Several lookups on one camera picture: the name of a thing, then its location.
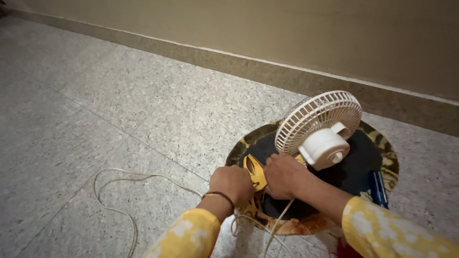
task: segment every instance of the white power cord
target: white power cord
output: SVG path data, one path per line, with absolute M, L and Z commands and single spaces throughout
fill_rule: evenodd
M 182 189 L 185 189 L 185 190 L 188 190 L 190 192 L 193 192 L 195 194 L 197 194 L 199 197 L 202 197 L 202 194 L 200 192 L 198 192 L 197 190 L 194 190 L 192 188 L 189 188 L 189 187 L 186 187 L 186 186 L 183 186 L 179 183 L 177 183 L 176 181 L 174 181 L 172 178 L 166 176 L 166 175 L 163 175 L 163 174 L 144 174 L 144 173 L 133 173 L 133 172 L 129 172 L 129 171 L 126 171 L 124 169 L 120 169 L 120 168 L 104 168 L 102 170 L 100 170 L 94 177 L 94 181 L 93 181 L 93 190 L 94 190 L 94 196 L 96 197 L 97 199 L 97 202 L 102 206 L 104 207 L 105 209 L 107 210 L 111 210 L 111 211 L 115 211 L 115 212 L 118 212 L 118 213 L 121 213 L 123 215 L 126 215 L 127 217 L 129 217 L 129 219 L 131 220 L 131 224 L 132 224 L 132 228 L 133 228 L 133 231 L 134 231 L 134 234 L 133 234 L 133 237 L 132 237 L 132 242 L 131 242 L 131 248 L 129 250 L 129 253 L 128 253 L 128 258 L 132 258 L 132 256 L 134 255 L 134 249 L 135 249 L 135 245 L 137 243 L 137 224 L 135 223 L 135 220 L 134 218 L 127 214 L 126 212 L 124 211 L 121 211 L 121 210 L 118 210 L 118 209 L 114 209 L 114 208 L 110 208 L 110 207 L 107 207 L 105 205 L 102 204 L 102 201 L 100 199 L 100 192 L 97 194 L 96 190 L 95 190 L 95 182 L 97 180 L 97 177 L 102 173 L 104 172 L 105 170 L 116 170 L 116 171 L 120 171 L 120 172 L 123 172 L 123 173 L 127 173 L 127 174 L 131 174 L 131 175 L 141 175 L 141 176 L 147 176 L 147 177 L 153 177 L 153 176 L 161 176 L 161 177 L 164 177 L 170 181 L 172 181 L 174 184 L 176 184 L 178 187 L 182 188 Z M 287 251 L 289 252 L 289 254 L 294 258 L 295 256 L 293 255 L 293 253 L 291 252 L 291 250 L 287 247 L 287 245 L 281 240 L 279 239 L 277 236 L 274 235 L 274 231 L 276 230 L 276 226 L 278 224 L 278 222 L 282 219 L 282 217 L 284 216 L 284 214 L 287 212 L 288 208 L 290 207 L 291 203 L 293 202 L 293 200 L 291 200 L 289 202 L 289 204 L 287 205 L 287 207 L 284 209 L 284 211 L 281 213 L 281 215 L 279 216 L 279 218 L 277 219 L 276 223 L 274 224 L 274 227 L 273 227 L 273 230 L 269 230 L 268 227 L 266 227 L 265 225 L 261 224 L 260 222 L 256 221 L 254 218 L 251 218 L 249 216 L 246 216 L 246 215 L 241 215 L 241 214 L 234 214 L 234 219 L 233 221 L 231 222 L 231 234 L 233 236 L 236 236 L 236 233 L 237 233 L 237 230 L 238 230 L 238 227 L 239 227 L 239 218 L 246 218 L 246 219 L 249 219 L 253 222 L 255 222 L 257 225 L 261 226 L 266 232 L 269 233 L 269 238 L 268 238 L 268 242 L 266 244 L 266 247 L 265 247 L 265 250 L 264 250 L 264 254 L 263 254 L 263 258 L 266 256 L 266 252 L 268 251 L 268 248 L 269 248 L 269 245 L 270 245 L 270 242 L 271 242 L 271 238 L 274 237 L 283 247 L 285 247 L 287 249 Z M 233 224 L 236 223 L 236 228 L 233 230 Z

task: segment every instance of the brown thread bracelet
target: brown thread bracelet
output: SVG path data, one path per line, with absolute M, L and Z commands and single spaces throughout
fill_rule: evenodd
M 236 209 L 236 207 L 234 206 L 234 203 L 233 201 L 224 193 L 222 192 L 219 192 L 219 191 L 208 191 L 207 193 L 205 193 L 202 197 L 201 197 L 201 201 L 204 199 L 204 197 L 206 197 L 206 195 L 220 195 L 222 197 L 224 197 L 226 200 L 229 201 L 229 203 L 231 204 L 231 210 L 234 212 L 234 209 Z

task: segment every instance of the granite floor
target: granite floor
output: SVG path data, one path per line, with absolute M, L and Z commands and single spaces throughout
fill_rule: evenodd
M 0 19 L 0 253 L 125 257 L 128 219 L 98 206 L 95 172 L 168 174 L 201 192 L 234 144 L 304 96 L 69 31 Z M 400 180 L 391 209 L 459 241 L 459 138 L 368 113 L 393 144 Z M 199 198 L 161 178 L 115 180 L 101 199 L 132 214 L 135 256 Z M 267 234 L 222 225 L 213 257 L 257 257 Z M 333 228 L 282 237 L 297 257 L 328 257 Z M 269 257 L 288 257 L 273 242 Z

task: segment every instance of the wall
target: wall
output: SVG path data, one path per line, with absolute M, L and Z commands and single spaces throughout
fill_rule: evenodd
M 459 2 L 6 0 L 8 6 L 459 100 Z

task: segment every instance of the skirting board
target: skirting board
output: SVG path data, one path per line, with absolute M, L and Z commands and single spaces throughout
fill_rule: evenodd
M 459 136 L 459 106 L 447 101 L 405 94 L 270 62 L 152 39 L 139 34 L 65 18 L 19 10 L 10 10 L 10 15 L 308 96 L 329 90 L 346 90 L 356 96 L 365 112 L 440 133 Z

